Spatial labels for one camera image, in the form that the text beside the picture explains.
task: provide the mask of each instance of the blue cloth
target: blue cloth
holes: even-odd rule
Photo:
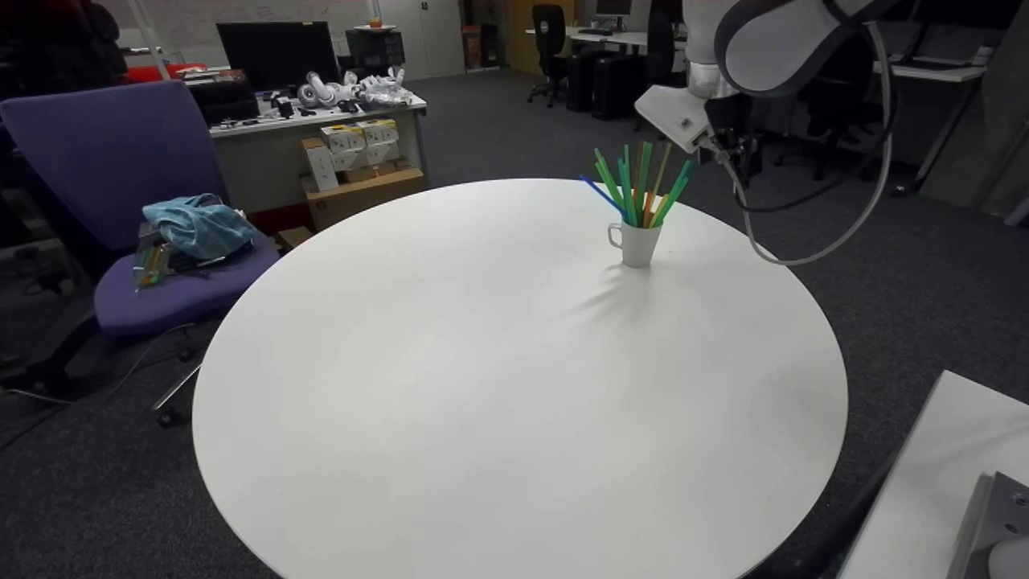
[[[254,239],[251,222],[211,192],[152,202],[142,209],[142,215],[155,225],[155,231],[171,244],[175,253],[186,257],[197,268],[219,265],[249,249]]]

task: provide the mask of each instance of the white mug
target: white mug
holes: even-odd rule
[[[633,228],[624,222],[609,225],[609,240],[615,249],[619,249],[619,265],[627,265],[627,268],[649,268],[649,257],[653,257],[658,234],[663,234],[663,228]]]

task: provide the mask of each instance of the gray carpet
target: gray carpet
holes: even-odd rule
[[[425,149],[435,182],[578,176],[596,145],[618,152],[653,139],[633,122],[527,107],[527,79],[512,73],[425,79],[414,89],[430,103]],[[751,182],[751,202],[801,191],[811,191],[808,171],[770,171]],[[864,195],[869,182],[853,180],[812,206],[760,217],[763,240],[779,253],[820,249]],[[687,202],[738,222],[714,167],[697,175]],[[1029,401],[1027,231],[925,200],[884,200],[848,249],[798,276],[837,328],[853,416],[824,502],[763,574],[790,574],[812,553],[898,452],[942,371]],[[0,344],[33,344],[58,303],[0,284]],[[0,452],[0,574],[272,574],[211,507],[190,431],[160,431],[148,416],[177,376],[171,341],[119,380],[139,353],[129,344],[93,346],[81,362],[93,392]],[[33,413],[0,401],[0,433]]]

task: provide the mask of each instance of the purple chair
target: purple chair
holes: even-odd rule
[[[224,195],[216,149],[184,83],[7,99],[0,118],[41,182],[41,206],[58,212],[63,239],[86,244],[89,265],[104,269],[93,290],[104,335],[144,338],[224,312],[281,257],[256,234],[254,252],[201,276],[136,290],[142,206],[190,192]],[[155,405],[160,420],[171,420],[165,405],[190,376]]]

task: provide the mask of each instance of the round white table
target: round white table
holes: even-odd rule
[[[577,180],[487,180],[348,217],[222,323],[207,490],[276,573],[738,574],[824,493],[847,371],[790,269],[673,209],[649,269]]]

